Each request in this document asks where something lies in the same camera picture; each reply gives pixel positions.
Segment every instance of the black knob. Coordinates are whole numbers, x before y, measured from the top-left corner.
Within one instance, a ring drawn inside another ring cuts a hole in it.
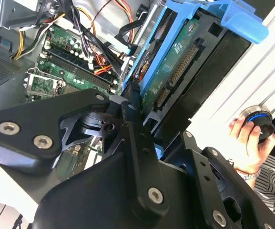
[[[244,125],[248,122],[253,122],[255,126],[259,126],[261,133],[259,136],[260,142],[263,142],[268,138],[275,130],[275,126],[272,123],[272,115],[268,109],[264,106],[253,106],[247,108],[243,114],[246,116]]]

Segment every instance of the blue ring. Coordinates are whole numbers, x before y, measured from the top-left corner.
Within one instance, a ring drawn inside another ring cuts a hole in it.
[[[258,115],[256,115],[256,116],[254,116],[254,117],[251,117],[249,120],[248,120],[248,122],[251,122],[251,121],[253,121],[255,118],[259,118],[259,117],[268,117],[266,114],[258,114]]]

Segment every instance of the wristband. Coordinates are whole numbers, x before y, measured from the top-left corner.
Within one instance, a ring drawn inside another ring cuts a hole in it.
[[[243,178],[243,180],[252,180],[254,178],[259,177],[259,175],[261,173],[261,169],[259,169],[256,173],[253,173],[253,174],[248,174],[248,173],[242,172],[240,170],[236,170],[236,171],[239,174],[239,176],[241,176]]]

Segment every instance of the screw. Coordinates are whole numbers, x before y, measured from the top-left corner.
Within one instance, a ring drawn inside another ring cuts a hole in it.
[[[20,131],[20,127],[16,123],[4,122],[0,124],[0,133],[5,135],[15,135]]]
[[[191,32],[191,31],[193,30],[193,28],[194,28],[194,23],[192,23],[192,24],[189,26],[188,32]]]
[[[193,137],[193,135],[190,132],[186,131],[185,133],[186,133],[187,137]]]
[[[225,217],[221,214],[220,211],[214,210],[213,211],[213,217],[214,220],[223,228],[226,227],[226,219]]]
[[[99,95],[99,94],[96,95],[96,98],[99,99],[99,100],[104,100],[104,97],[102,95]]]
[[[265,229],[273,229],[269,224],[265,223]]]
[[[136,110],[136,107],[134,105],[132,105],[132,104],[128,104],[128,107],[130,107],[133,110]]]
[[[39,149],[49,149],[52,146],[52,139],[46,135],[39,135],[34,138],[33,143]]]
[[[218,155],[219,155],[218,152],[215,151],[214,149],[212,149],[212,154],[215,155],[215,156],[218,156]]]
[[[150,200],[152,200],[156,204],[161,204],[163,202],[162,193],[160,192],[160,190],[158,190],[155,187],[149,188],[148,196],[149,196]]]

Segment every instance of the white wall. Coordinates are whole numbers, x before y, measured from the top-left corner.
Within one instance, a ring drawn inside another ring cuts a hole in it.
[[[0,203],[0,212],[2,211],[3,207],[4,205]],[[11,229],[18,216],[19,213],[16,209],[10,206],[6,206],[0,216],[0,229]],[[22,221],[23,223],[21,228],[26,229],[28,227],[28,222],[25,219],[22,219]]]

